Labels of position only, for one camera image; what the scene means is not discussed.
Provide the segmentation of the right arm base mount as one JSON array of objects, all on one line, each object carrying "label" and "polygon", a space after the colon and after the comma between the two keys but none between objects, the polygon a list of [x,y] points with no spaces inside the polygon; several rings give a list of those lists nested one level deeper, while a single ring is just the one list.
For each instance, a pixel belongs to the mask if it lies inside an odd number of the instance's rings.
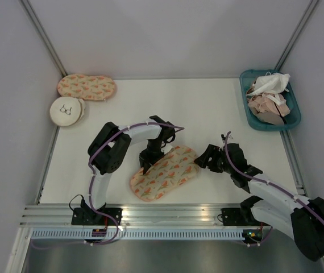
[{"label": "right arm base mount", "polygon": [[222,208],[217,220],[220,221],[223,226],[258,226],[256,221],[247,220],[242,214],[239,208]]}]

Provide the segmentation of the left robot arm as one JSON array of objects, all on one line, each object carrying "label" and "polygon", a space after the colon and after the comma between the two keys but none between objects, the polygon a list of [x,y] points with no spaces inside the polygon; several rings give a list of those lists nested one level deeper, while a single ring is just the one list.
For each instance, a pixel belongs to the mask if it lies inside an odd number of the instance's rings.
[{"label": "left robot arm", "polygon": [[154,115],[133,125],[117,126],[106,123],[88,148],[88,166],[92,171],[84,218],[91,225],[99,225],[104,219],[106,193],[112,174],[122,165],[130,146],[147,142],[139,154],[139,164],[146,173],[164,155],[163,146],[173,142],[183,127],[173,125]]}]

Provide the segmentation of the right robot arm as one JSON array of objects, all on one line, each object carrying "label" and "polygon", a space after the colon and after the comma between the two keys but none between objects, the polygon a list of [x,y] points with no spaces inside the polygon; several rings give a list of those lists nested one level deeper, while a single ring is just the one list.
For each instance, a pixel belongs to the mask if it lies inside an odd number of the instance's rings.
[{"label": "right robot arm", "polygon": [[262,170],[247,163],[236,143],[208,145],[194,161],[216,173],[228,173],[233,183],[250,194],[240,204],[239,217],[247,225],[262,222],[294,240],[308,259],[324,257],[324,199],[309,199],[275,184]]}]

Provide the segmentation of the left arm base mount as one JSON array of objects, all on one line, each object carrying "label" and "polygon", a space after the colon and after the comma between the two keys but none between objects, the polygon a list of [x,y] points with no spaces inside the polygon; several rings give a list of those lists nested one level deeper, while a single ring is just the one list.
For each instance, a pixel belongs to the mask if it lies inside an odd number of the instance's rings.
[{"label": "left arm base mount", "polygon": [[[118,224],[122,219],[122,208],[104,208],[102,213],[113,217]],[[104,215],[95,213],[90,208],[75,208],[71,225],[74,226],[115,226],[115,222]]]}]

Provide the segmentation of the floral mesh laundry bag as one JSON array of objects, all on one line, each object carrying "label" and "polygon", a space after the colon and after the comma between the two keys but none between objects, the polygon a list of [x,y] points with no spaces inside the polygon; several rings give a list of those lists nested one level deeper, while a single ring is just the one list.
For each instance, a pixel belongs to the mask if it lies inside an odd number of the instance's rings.
[{"label": "floral mesh laundry bag", "polygon": [[153,202],[196,177],[200,167],[197,153],[188,146],[175,146],[146,173],[140,169],[130,180],[133,194],[144,202]]}]

